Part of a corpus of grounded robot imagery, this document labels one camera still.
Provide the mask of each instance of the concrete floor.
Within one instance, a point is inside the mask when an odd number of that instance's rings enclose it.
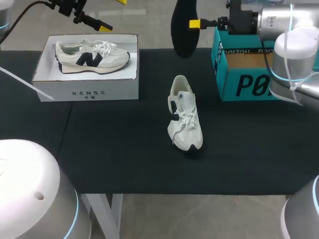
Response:
[[[16,0],[12,22],[34,0]],[[198,16],[227,15],[224,0],[198,0]],[[170,18],[176,0],[88,0],[85,11],[114,27],[137,33],[140,48],[172,48]],[[2,44],[3,50],[41,50],[49,35],[96,33],[44,5],[34,6]],[[198,47],[211,47],[214,29],[201,32]],[[125,195],[122,239],[281,239],[284,196]],[[96,229],[94,239],[101,239]]]

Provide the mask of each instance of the shoe box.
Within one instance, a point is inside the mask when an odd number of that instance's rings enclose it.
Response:
[[[55,43],[108,41],[130,53],[127,65],[116,72],[99,75],[95,72],[63,74],[55,57]],[[133,100],[139,98],[139,46],[135,34],[92,34],[49,36],[33,75],[35,87],[55,101]],[[38,94],[42,102],[52,101]]]
[[[223,101],[278,100],[269,91],[270,75],[264,59],[266,53],[272,67],[274,45],[274,41],[265,41],[263,49],[256,35],[229,35],[215,29],[211,60]],[[318,56],[314,70],[319,70]]]

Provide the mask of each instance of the shoe insole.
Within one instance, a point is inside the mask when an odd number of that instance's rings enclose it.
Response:
[[[190,57],[195,51],[199,29],[189,28],[189,21],[198,19],[197,0],[178,0],[171,18],[170,33],[175,52],[182,58]]]

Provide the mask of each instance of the sneaker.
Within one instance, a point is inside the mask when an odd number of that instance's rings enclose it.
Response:
[[[178,148],[184,151],[196,151],[203,145],[195,95],[185,76],[176,76],[168,97],[171,113],[168,134]]]
[[[108,74],[123,68],[130,59],[128,51],[115,47],[116,44],[107,41],[83,40],[78,44],[57,42],[55,54],[60,71],[64,74],[81,72]]]

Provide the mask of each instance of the shoelace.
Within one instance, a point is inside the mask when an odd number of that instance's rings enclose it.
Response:
[[[102,53],[102,57],[104,57],[105,54],[110,54],[116,47],[116,44],[107,41],[95,41],[94,43],[97,44],[93,47],[93,51]]]
[[[189,127],[196,127],[196,120],[194,119],[197,108],[193,106],[189,110],[180,112],[179,109],[176,111],[180,119],[182,119],[181,124],[173,132],[172,143],[174,144],[175,135],[182,129],[188,129]]]

